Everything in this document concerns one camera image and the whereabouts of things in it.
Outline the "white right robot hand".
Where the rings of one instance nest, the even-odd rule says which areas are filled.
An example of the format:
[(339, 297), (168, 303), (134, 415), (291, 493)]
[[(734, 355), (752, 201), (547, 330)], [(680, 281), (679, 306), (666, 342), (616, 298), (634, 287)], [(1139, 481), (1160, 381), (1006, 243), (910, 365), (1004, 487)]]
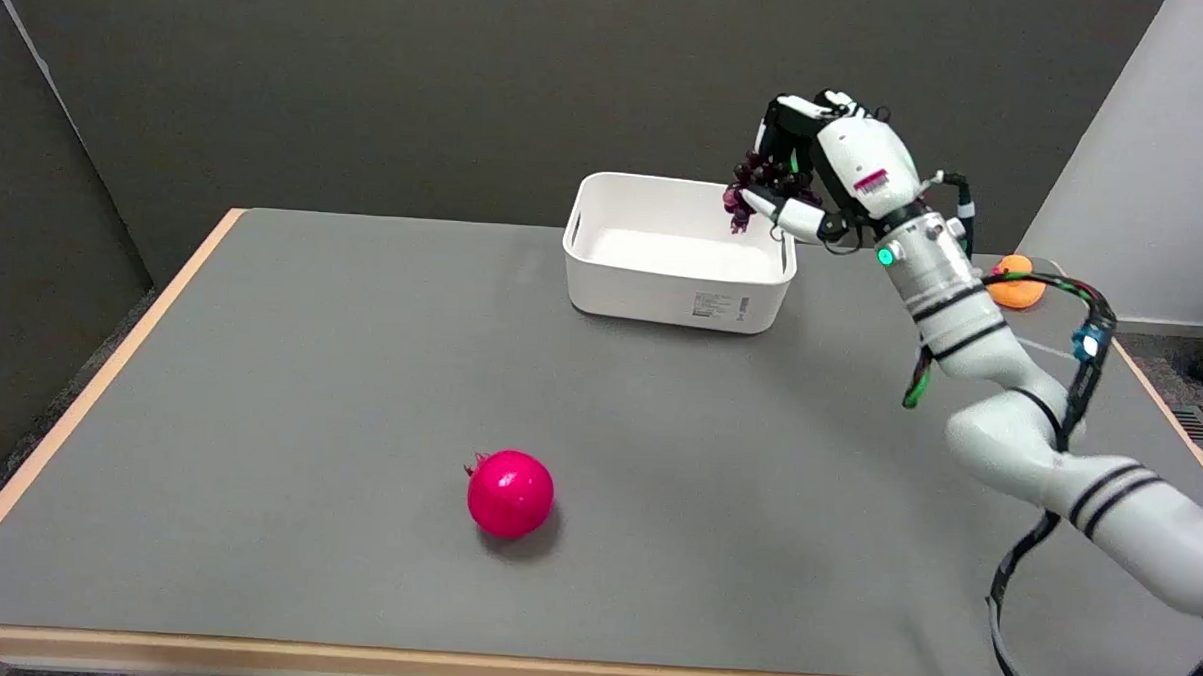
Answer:
[(918, 172), (887, 117), (845, 91), (780, 94), (722, 206), (734, 235), (761, 217), (802, 243), (837, 244), (863, 229), (881, 239), (925, 212)]

